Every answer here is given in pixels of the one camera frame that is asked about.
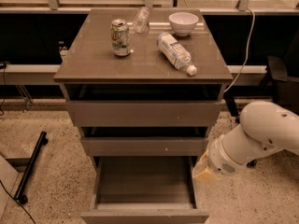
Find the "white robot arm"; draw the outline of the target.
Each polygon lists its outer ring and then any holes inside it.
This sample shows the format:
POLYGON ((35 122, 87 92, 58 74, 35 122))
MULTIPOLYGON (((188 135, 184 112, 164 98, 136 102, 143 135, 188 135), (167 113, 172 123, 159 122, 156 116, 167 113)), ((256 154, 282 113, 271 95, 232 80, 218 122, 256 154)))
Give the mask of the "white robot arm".
POLYGON ((299 154, 299 116, 271 102, 247 104, 240 123, 227 134, 210 142, 192 168, 199 182, 218 181, 222 175, 234 175, 248 163, 288 150, 299 154))

